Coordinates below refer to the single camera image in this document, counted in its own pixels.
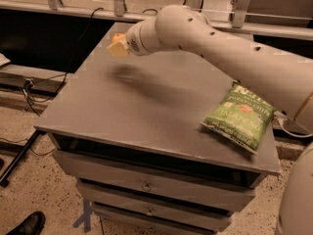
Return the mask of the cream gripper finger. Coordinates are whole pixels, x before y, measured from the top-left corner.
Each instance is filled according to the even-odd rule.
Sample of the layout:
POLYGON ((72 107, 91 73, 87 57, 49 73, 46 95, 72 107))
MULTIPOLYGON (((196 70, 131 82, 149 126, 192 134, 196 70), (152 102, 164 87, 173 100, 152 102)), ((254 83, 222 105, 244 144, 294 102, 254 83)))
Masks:
POLYGON ((113 57, 125 57, 130 53, 129 46, 124 39, 118 39, 111 43, 107 50, 113 57))

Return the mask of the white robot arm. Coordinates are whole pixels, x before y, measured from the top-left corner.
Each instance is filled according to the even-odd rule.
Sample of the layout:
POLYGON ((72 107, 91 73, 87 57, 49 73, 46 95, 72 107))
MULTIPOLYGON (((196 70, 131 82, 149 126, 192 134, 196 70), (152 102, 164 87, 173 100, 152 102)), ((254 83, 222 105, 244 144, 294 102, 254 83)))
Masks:
MULTIPOLYGON (((171 50, 197 54, 313 133, 313 62, 219 31, 186 6, 162 8, 154 18, 116 34, 108 50, 114 56, 171 50)), ((313 235, 312 146, 293 165, 275 235, 313 235)))

